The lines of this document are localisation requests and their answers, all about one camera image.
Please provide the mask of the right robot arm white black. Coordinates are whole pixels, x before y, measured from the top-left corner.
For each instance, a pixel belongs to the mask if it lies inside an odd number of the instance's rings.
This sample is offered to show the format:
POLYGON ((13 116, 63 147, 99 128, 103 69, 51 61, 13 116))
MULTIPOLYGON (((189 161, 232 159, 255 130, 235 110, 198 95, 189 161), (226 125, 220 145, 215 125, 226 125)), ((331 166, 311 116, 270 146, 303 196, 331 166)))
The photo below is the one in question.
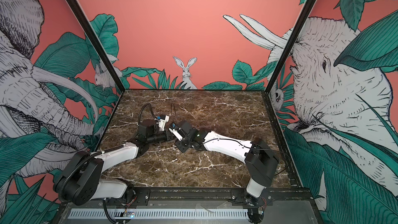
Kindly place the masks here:
POLYGON ((250 180, 246 186, 245 200, 241 204, 256 206, 265 203, 261 195, 265 188, 271 186, 279 159, 275 155, 276 151, 270 149, 264 140, 233 139, 210 129, 196 129, 185 120, 170 124, 169 130, 176 138, 175 145, 183 153, 189 148, 219 152, 245 164, 250 180))

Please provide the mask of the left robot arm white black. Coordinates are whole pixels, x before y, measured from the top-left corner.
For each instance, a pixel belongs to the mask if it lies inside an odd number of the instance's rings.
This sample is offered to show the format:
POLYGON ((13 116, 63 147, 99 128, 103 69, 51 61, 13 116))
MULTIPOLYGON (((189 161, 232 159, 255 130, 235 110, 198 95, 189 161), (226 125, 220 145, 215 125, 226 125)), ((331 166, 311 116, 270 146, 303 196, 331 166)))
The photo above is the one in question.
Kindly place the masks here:
POLYGON ((146 119, 138 125, 133 137, 122 145, 93 153, 79 151, 74 154, 53 186, 59 200, 79 206, 101 198, 123 199, 125 202, 132 199, 127 194, 126 182, 102 179, 102 173, 142 156, 151 144, 172 140, 171 132, 166 129, 168 121, 167 115, 146 119))

